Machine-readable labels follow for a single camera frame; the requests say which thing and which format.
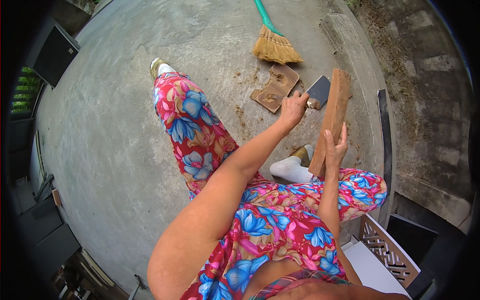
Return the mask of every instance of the green broom handle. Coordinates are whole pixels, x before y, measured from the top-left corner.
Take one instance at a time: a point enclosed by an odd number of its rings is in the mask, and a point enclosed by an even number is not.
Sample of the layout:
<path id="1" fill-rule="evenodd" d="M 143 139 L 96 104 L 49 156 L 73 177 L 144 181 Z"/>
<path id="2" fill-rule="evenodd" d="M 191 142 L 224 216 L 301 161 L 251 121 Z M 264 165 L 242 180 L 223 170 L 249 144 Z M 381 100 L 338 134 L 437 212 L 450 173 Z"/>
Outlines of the green broom handle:
<path id="1" fill-rule="evenodd" d="M 264 7 L 264 5 L 262 4 L 262 1 L 261 1 L 261 0 L 255 0 L 255 4 L 257 5 L 258 12 L 259 12 L 260 15 L 262 16 L 262 19 L 263 19 L 263 22 L 264 22 L 265 26 L 267 26 L 268 29 L 270 29 L 271 31 L 275 32 L 275 33 L 278 34 L 279 36 L 283 36 L 283 34 L 281 34 L 281 33 L 275 28 L 275 26 L 273 26 L 272 20 L 270 20 L 270 18 L 268 17 L 267 11 L 265 10 L 265 7 Z"/>

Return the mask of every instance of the floral pants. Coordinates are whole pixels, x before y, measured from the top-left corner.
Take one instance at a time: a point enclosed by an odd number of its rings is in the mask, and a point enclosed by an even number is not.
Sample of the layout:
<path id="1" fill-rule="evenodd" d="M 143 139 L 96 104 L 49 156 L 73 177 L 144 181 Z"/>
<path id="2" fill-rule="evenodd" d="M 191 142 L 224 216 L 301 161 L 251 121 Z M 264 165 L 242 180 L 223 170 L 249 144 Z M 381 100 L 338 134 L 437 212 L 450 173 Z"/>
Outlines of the floral pants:
<path id="1" fill-rule="evenodd" d="M 171 137 L 173 154 L 192 200 L 239 146 L 205 94 L 183 73 L 163 73 L 155 80 L 154 108 Z M 341 169 L 340 175 L 340 221 L 383 204 L 387 190 L 381 177 L 357 169 Z M 240 299 L 250 277 L 263 263 L 284 258 L 347 279 L 333 235 L 315 215 L 323 185 L 322 178 L 282 185 L 257 172 L 246 186 L 230 231 L 218 242 L 182 299 Z"/>

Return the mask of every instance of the concrete floor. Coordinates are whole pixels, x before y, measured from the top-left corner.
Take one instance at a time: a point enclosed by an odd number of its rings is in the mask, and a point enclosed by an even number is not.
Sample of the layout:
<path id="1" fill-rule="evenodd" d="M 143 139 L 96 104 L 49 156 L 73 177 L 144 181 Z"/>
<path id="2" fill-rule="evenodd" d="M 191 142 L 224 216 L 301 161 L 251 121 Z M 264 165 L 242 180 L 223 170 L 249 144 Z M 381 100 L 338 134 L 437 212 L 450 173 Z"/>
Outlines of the concrete floor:
<path id="1" fill-rule="evenodd" d="M 336 61 L 319 27 L 331 12 L 327 4 L 264 0 L 264 5 L 306 61 L 291 65 L 303 85 L 330 77 Z M 278 118 L 249 98 L 267 81 L 272 65 L 250 53 L 261 25 L 250 0 L 114 0 L 78 34 L 80 52 L 57 87 L 45 91 L 36 120 L 45 169 L 54 174 L 62 197 L 62 217 L 127 293 L 136 286 L 134 274 L 146 282 L 157 239 L 189 202 L 169 137 L 153 110 L 149 63 L 160 56 L 189 74 L 242 145 Z M 241 75 L 235 78 L 236 72 Z M 272 179 L 273 162 L 295 146 L 315 144 L 323 115 L 324 109 L 307 110 L 260 172 Z M 355 145 L 361 138 L 355 118 L 366 112 L 347 116 L 355 116 L 348 120 Z M 357 155 L 351 146 L 344 165 L 352 167 Z M 136 297 L 152 298 L 148 291 Z"/>

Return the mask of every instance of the small wooden block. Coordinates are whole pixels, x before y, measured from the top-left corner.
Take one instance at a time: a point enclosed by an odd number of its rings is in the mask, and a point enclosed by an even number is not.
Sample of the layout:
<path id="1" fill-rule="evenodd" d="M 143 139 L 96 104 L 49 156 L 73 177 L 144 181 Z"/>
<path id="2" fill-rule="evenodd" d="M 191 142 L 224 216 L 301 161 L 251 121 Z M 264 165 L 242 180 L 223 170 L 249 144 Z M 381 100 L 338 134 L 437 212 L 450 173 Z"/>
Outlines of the small wooden block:
<path id="1" fill-rule="evenodd" d="M 349 97 L 350 75 L 344 70 L 333 69 L 332 83 L 330 84 L 324 121 L 322 122 L 312 162 L 308 168 L 308 171 L 314 176 L 325 177 L 326 144 L 324 131 L 326 129 L 330 130 L 336 145 L 342 131 Z"/>
<path id="2" fill-rule="evenodd" d="M 298 73 L 289 66 L 276 63 L 270 68 L 270 78 L 263 89 L 254 90 L 250 98 L 275 113 L 282 105 L 283 98 L 288 96 L 299 78 Z"/>
<path id="3" fill-rule="evenodd" d="M 52 190 L 52 195 L 53 195 L 53 201 L 55 202 L 55 205 L 60 206 L 61 201 L 60 201 L 59 191 L 57 189 Z"/>

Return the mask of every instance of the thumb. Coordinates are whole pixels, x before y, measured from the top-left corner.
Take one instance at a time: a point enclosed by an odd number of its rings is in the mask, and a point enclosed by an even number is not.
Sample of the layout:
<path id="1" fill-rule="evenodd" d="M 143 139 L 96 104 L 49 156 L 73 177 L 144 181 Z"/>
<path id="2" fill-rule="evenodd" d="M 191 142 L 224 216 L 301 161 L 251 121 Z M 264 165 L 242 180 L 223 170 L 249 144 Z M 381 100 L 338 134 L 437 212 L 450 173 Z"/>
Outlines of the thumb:
<path id="1" fill-rule="evenodd" d="M 324 135 L 327 153 L 332 153 L 335 147 L 335 144 L 333 143 L 332 133 L 328 129 L 325 129 Z"/>

